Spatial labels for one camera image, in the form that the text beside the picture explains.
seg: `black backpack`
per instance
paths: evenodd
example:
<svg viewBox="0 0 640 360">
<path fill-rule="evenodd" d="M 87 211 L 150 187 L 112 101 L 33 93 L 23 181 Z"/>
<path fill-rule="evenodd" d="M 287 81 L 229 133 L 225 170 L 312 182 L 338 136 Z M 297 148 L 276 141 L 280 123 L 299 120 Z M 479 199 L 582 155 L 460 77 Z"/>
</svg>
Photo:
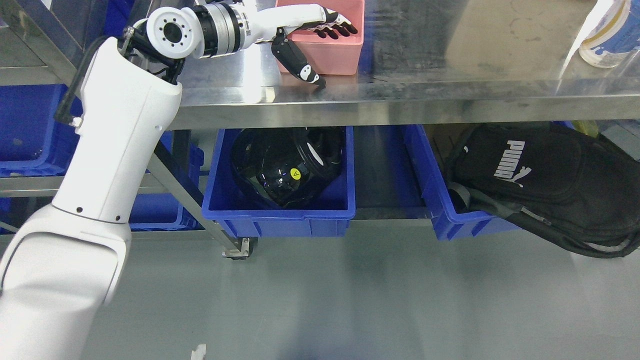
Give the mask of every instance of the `black backpack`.
<svg viewBox="0 0 640 360">
<path fill-rule="evenodd" d="M 462 136 L 445 167 L 459 208 L 594 258 L 640 245 L 640 163 L 603 140 L 556 124 L 485 124 Z"/>
</svg>

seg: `yellow sticker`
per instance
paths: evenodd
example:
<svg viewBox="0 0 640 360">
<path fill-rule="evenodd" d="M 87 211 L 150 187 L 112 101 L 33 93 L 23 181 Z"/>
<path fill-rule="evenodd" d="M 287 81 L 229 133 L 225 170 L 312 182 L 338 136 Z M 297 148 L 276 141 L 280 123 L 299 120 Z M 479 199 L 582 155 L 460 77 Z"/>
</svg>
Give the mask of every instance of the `yellow sticker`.
<svg viewBox="0 0 640 360">
<path fill-rule="evenodd" d="M 300 180 L 301 176 L 302 175 L 300 175 L 300 170 L 298 170 L 297 168 L 291 169 L 291 177 L 293 177 L 294 180 Z"/>
</svg>

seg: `black cable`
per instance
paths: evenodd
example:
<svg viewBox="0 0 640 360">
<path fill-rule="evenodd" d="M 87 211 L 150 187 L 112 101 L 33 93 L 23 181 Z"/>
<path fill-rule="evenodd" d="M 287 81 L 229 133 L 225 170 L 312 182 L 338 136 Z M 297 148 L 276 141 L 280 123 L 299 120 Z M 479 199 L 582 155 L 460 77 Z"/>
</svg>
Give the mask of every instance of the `black cable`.
<svg viewBox="0 0 640 360">
<path fill-rule="evenodd" d="M 160 75 L 160 74 L 162 74 L 163 72 L 165 72 L 165 71 L 167 71 L 167 70 L 169 70 L 169 68 L 168 68 L 168 67 L 165 67 L 165 68 L 163 68 L 162 70 L 158 70 L 158 71 L 156 71 L 156 72 L 151 72 L 151 71 L 149 71 L 149 70 L 147 69 L 147 71 L 149 71 L 152 75 Z"/>
<path fill-rule="evenodd" d="M 74 97 L 76 96 L 76 90 L 80 86 L 81 80 L 84 78 L 87 69 L 89 69 L 89 64 L 91 64 L 93 55 L 98 50 L 100 45 L 102 45 L 108 38 L 109 36 L 101 36 L 95 39 L 84 52 L 82 60 L 80 61 L 80 66 L 78 66 L 76 74 L 74 75 L 71 84 L 69 84 L 69 89 L 62 97 L 62 101 L 58 105 L 56 113 L 53 115 L 53 118 L 56 119 L 56 121 L 63 124 L 73 123 L 74 116 L 70 114 L 70 111 L 71 104 L 73 103 Z"/>
</svg>

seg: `black helmet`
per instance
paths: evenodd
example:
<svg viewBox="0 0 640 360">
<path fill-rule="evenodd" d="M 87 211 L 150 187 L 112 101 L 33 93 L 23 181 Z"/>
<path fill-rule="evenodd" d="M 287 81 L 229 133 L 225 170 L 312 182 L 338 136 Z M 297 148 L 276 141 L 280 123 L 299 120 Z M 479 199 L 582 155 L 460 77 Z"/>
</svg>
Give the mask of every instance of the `black helmet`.
<svg viewBox="0 0 640 360">
<path fill-rule="evenodd" d="M 300 209 L 342 169 L 342 127 L 244 129 L 231 150 L 234 180 L 263 208 Z"/>
</svg>

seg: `puma logo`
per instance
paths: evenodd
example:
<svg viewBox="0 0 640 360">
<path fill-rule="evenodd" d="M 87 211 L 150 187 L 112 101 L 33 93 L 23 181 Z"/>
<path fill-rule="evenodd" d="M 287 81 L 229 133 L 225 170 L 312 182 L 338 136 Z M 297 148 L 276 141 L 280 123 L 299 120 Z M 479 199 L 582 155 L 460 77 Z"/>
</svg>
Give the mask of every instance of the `puma logo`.
<svg viewBox="0 0 640 360">
<path fill-rule="evenodd" d="M 530 167 L 522 167 L 519 171 L 519 173 L 516 174 L 516 176 L 514 176 L 512 179 L 500 179 L 503 181 L 509 181 L 510 183 L 514 183 L 517 184 L 519 187 L 523 188 L 524 186 L 522 186 L 522 184 L 520 183 L 516 183 L 517 180 L 520 180 L 521 178 L 529 175 L 529 173 L 531 172 L 531 168 Z"/>
<path fill-rule="evenodd" d="M 526 142 L 517 141 L 517 140 L 509 140 L 507 141 L 507 145 L 509 148 L 506 149 L 502 153 L 502 158 L 500 159 L 500 163 L 498 164 L 498 168 L 495 169 L 495 173 L 493 176 L 498 177 L 500 180 L 509 181 L 510 183 L 517 184 L 519 187 L 523 188 L 522 184 L 517 183 L 516 181 L 521 178 L 529 175 L 531 173 L 531 168 L 522 167 L 520 171 L 515 174 L 515 170 L 518 168 L 518 163 L 520 162 L 520 156 L 522 155 L 522 151 L 524 150 L 524 145 Z"/>
</svg>

